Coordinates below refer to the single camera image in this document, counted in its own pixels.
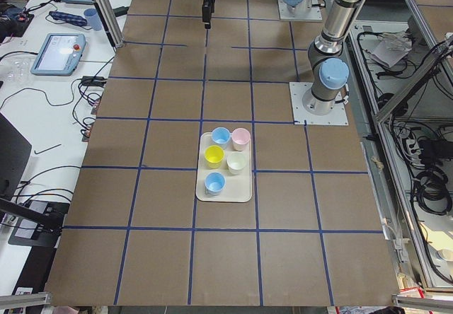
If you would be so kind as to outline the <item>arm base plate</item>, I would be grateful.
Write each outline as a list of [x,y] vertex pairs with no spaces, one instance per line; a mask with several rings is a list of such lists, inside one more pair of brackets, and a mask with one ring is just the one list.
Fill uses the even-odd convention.
[[277,2],[281,21],[320,23],[323,19],[319,0],[303,0],[295,7],[287,5],[283,0]]
[[338,91],[336,99],[328,102],[317,100],[311,93],[312,82],[290,82],[289,94],[295,124],[348,126],[345,106],[348,104],[348,85],[345,95]]

